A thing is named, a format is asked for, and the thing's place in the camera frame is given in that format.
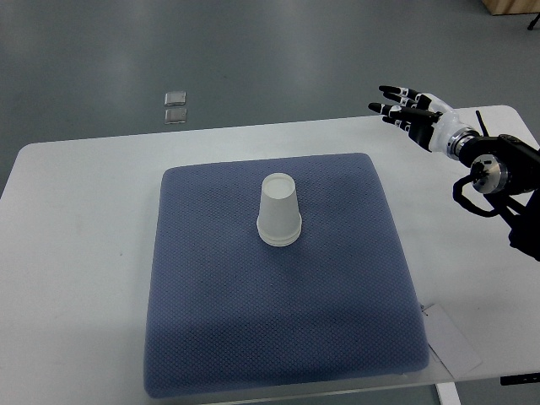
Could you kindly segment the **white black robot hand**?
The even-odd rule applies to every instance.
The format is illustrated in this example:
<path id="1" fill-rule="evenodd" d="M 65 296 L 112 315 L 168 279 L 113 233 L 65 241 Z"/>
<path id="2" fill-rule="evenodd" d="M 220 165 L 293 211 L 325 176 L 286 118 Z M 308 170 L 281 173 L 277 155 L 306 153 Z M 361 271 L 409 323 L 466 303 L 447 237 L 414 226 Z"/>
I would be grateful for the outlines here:
<path id="1" fill-rule="evenodd" d="M 462 145 L 480 136 L 461 121 L 453 107 L 433 94 L 390 85 L 381 85 L 379 91 L 387 102 L 372 102 L 368 108 L 428 152 L 457 159 Z"/>

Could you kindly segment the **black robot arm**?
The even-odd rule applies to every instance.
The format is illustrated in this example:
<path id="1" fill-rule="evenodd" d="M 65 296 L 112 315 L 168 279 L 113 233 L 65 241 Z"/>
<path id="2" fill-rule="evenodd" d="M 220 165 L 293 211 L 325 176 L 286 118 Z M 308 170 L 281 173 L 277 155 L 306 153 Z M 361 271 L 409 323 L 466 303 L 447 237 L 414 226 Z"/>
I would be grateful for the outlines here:
<path id="1" fill-rule="evenodd" d="M 510 246 L 539 258 L 539 151 L 508 134 L 490 137 L 476 112 L 481 132 L 465 131 L 452 142 L 452 155 L 470 169 L 452 188 L 452 197 L 468 212 L 501 217 L 509 226 Z"/>

